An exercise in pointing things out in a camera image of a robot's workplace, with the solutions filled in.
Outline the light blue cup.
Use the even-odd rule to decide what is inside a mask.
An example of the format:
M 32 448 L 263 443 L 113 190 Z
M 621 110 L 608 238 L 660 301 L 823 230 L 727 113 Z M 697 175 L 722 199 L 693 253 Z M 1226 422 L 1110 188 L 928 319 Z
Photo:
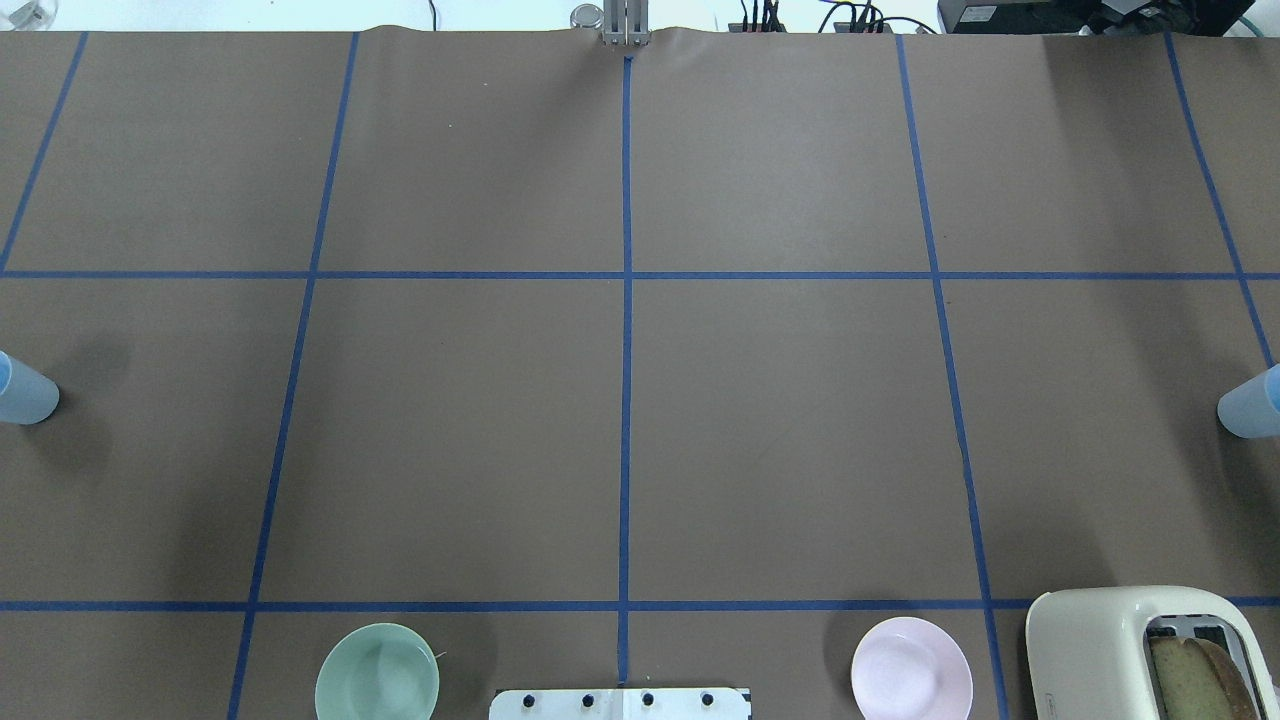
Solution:
M 1 352 L 1 423 L 41 423 L 55 413 L 59 401 L 60 389 L 52 380 Z
M 1276 364 L 1219 400 L 1224 429 L 1243 439 L 1279 437 L 1279 370 Z

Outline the pink bowl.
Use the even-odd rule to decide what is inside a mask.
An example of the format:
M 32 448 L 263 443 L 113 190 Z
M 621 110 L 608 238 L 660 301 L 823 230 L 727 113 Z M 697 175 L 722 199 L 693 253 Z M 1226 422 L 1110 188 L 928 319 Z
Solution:
M 864 719 L 970 717 L 970 664 L 943 628 L 922 618 L 890 618 L 869 629 L 849 679 Z

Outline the green bowl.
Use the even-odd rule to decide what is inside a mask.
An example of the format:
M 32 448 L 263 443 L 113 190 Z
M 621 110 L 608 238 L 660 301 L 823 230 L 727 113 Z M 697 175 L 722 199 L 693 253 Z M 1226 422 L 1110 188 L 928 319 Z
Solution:
M 436 653 L 394 623 L 361 626 L 324 659 L 314 689 L 317 719 L 430 719 L 442 675 Z

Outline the cream toaster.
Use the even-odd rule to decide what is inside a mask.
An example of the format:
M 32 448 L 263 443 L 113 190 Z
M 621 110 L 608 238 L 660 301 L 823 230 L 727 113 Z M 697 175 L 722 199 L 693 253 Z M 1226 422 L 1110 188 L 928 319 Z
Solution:
M 1226 650 L 1251 687 L 1260 719 L 1277 717 L 1277 683 L 1245 616 L 1226 598 L 1181 585 L 1059 591 L 1025 621 L 1039 719 L 1166 719 L 1149 641 L 1181 635 Z

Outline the bread slice in toaster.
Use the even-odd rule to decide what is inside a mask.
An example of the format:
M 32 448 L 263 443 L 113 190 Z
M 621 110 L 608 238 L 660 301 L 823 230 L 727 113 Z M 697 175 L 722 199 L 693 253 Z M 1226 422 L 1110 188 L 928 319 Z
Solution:
M 1153 679 L 1166 719 L 1260 719 L 1251 687 L 1226 650 L 1211 641 L 1149 641 Z

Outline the aluminium frame post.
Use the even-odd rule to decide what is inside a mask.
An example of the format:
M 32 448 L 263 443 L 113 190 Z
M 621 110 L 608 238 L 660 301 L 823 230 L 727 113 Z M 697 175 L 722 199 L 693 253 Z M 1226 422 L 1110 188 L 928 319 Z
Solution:
M 641 47 L 650 42 L 648 0 L 600 1 L 600 37 L 604 45 Z

